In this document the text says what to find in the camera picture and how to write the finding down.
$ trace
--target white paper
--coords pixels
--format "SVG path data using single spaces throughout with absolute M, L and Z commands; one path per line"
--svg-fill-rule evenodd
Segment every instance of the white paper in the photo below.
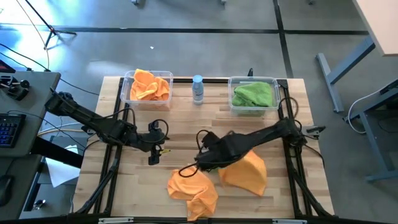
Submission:
M 78 154 L 77 146 L 68 146 L 65 149 Z M 62 162 L 55 161 L 53 159 L 45 158 L 49 167 L 51 183 L 53 187 L 58 187 L 60 184 L 65 183 L 68 180 L 72 180 L 79 176 L 80 169 L 66 165 Z

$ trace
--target bottle cap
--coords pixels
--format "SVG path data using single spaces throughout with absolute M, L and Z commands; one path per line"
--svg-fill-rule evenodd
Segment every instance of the bottle cap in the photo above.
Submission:
M 201 75 L 195 75 L 193 77 L 193 82 L 195 82 L 195 83 L 200 83 L 202 81 L 203 81 L 203 77 Z

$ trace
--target concrete floor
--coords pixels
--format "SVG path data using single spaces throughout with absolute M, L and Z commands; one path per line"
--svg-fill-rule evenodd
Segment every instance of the concrete floor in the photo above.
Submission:
M 229 0 L 225 7 L 216 0 L 147 0 L 145 7 L 139 8 L 129 0 L 87 0 L 79 4 L 67 0 L 31 2 L 49 22 L 60 26 L 277 29 L 272 0 Z M 305 0 L 279 0 L 279 6 L 285 29 L 366 30 L 351 1 L 317 0 L 316 5 L 309 6 Z M 28 24 L 17 5 L 10 3 L 4 7 L 0 3 L 0 8 L 5 8 L 0 22 Z M 18 29 L 0 30 L 0 42 L 47 64 L 41 40 L 33 28 Z M 50 43 L 58 44 L 49 50 L 50 69 L 60 72 L 66 81 L 93 92 L 99 92 L 104 76 L 121 76 L 134 68 L 170 70 L 176 76 L 229 77 L 245 75 L 252 67 L 256 76 L 287 77 L 278 34 L 81 32 L 72 40 L 67 35 L 63 37 L 66 42 L 53 38 Z M 397 223 L 398 180 L 373 184 L 365 181 L 365 175 L 378 171 L 368 139 L 341 120 L 346 113 L 333 112 L 324 77 L 315 60 L 315 55 L 323 52 L 333 68 L 364 38 L 363 35 L 286 35 L 293 76 L 304 78 L 314 122 L 326 126 L 320 148 L 335 213 L 343 218 Z M 11 55 L 4 49 L 0 51 Z M 377 50 L 371 52 L 337 84 L 346 110 L 354 100 L 395 79 L 397 72 L 398 58 L 382 58 Z M 57 90 L 72 92 L 77 102 L 95 109 L 96 96 L 62 82 Z M 46 118 L 60 124 L 59 118 L 50 114 Z

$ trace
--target small bottle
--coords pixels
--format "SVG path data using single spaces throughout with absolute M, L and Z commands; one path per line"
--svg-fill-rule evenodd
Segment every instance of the small bottle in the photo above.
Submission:
M 203 77 L 201 75 L 195 75 L 192 83 L 192 96 L 193 103 L 201 105 L 203 103 Z

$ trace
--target green cloth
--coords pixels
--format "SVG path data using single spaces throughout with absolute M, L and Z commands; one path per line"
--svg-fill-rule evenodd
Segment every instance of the green cloth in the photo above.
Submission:
M 268 83 L 254 82 L 238 86 L 234 90 L 233 106 L 270 107 L 273 104 L 272 88 Z

